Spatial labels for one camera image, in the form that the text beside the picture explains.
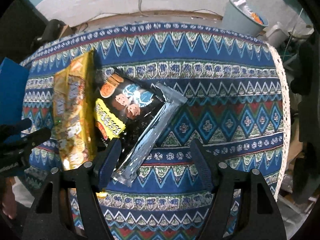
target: white lace trim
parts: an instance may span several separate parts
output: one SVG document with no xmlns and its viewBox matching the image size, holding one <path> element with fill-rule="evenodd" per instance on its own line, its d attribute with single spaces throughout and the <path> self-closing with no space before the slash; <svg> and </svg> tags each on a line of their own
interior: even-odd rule
<svg viewBox="0 0 320 240">
<path fill-rule="evenodd" d="M 285 168 L 287 166 L 287 158 L 290 145 L 290 135 L 291 135 L 291 119 L 290 119 L 290 98 L 289 98 L 289 87 L 287 83 L 287 78 L 282 66 L 282 60 L 274 47 L 266 43 L 269 51 L 272 55 L 273 61 L 276 65 L 276 71 L 281 84 L 282 92 L 282 109 L 283 109 L 283 121 L 284 121 L 284 132 L 283 132 L 283 150 L 282 150 L 282 162 L 281 168 L 278 176 L 278 183 L 275 191 L 275 200 L 278 199 L 278 193 L 281 187 L 281 183 L 284 177 Z"/>
</svg>

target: silver package seal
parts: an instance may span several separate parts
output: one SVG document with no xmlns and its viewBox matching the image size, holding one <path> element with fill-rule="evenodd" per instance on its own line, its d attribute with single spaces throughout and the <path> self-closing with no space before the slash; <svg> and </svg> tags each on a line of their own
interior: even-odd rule
<svg viewBox="0 0 320 240">
<path fill-rule="evenodd" d="M 159 88 L 164 95 L 164 105 L 142 135 L 140 135 L 137 143 L 121 166 L 112 174 L 114 180 L 117 180 L 128 187 L 131 187 L 132 182 L 137 177 L 138 168 L 151 152 L 162 131 L 164 131 L 167 124 L 169 124 L 179 107 L 187 101 L 181 93 L 172 88 L 166 87 L 160 83 L 157 83 L 156 87 Z"/>
</svg>

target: blue box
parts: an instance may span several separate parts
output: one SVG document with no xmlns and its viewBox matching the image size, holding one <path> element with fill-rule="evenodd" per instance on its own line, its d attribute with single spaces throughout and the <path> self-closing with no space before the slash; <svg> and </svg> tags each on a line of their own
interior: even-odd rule
<svg viewBox="0 0 320 240">
<path fill-rule="evenodd" d="M 21 120 L 22 103 L 29 70 L 4 58 L 0 65 L 0 124 L 16 124 Z M 10 136 L 6 142 L 19 140 Z"/>
</svg>

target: silver screw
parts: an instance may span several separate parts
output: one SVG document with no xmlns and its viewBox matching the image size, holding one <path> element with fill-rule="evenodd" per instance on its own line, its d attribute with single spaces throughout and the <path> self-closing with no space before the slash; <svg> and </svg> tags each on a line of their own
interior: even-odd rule
<svg viewBox="0 0 320 240">
<path fill-rule="evenodd" d="M 252 173 L 254 175 L 259 175 L 260 174 L 260 171 L 258 169 L 252 169 Z"/>
<path fill-rule="evenodd" d="M 86 168 L 90 168 L 92 166 L 92 162 L 85 162 L 83 166 Z"/>
<path fill-rule="evenodd" d="M 54 168 L 51 169 L 51 173 L 52 173 L 52 174 L 55 174 L 55 173 L 58 172 L 58 170 L 59 170 L 59 169 L 58 169 L 57 167 L 54 167 Z"/>
<path fill-rule="evenodd" d="M 226 163 L 219 163 L 219 167 L 225 169 L 228 167 L 228 165 Z"/>
</svg>

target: snack bag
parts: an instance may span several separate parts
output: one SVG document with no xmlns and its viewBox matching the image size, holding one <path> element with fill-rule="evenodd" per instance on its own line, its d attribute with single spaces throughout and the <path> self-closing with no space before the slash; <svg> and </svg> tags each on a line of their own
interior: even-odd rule
<svg viewBox="0 0 320 240">
<path fill-rule="evenodd" d="M 60 133 L 59 154 L 65 170 L 76 169 L 95 156 L 92 71 L 93 51 L 90 51 L 72 60 L 54 77 L 53 115 L 56 131 Z"/>
<path fill-rule="evenodd" d="M 158 91 L 147 90 L 138 81 L 115 72 L 100 84 L 96 98 L 96 127 L 103 141 L 105 144 L 112 138 L 121 141 L 122 153 L 113 178 L 131 186 L 137 169 L 187 99 L 163 85 L 158 86 Z"/>
</svg>

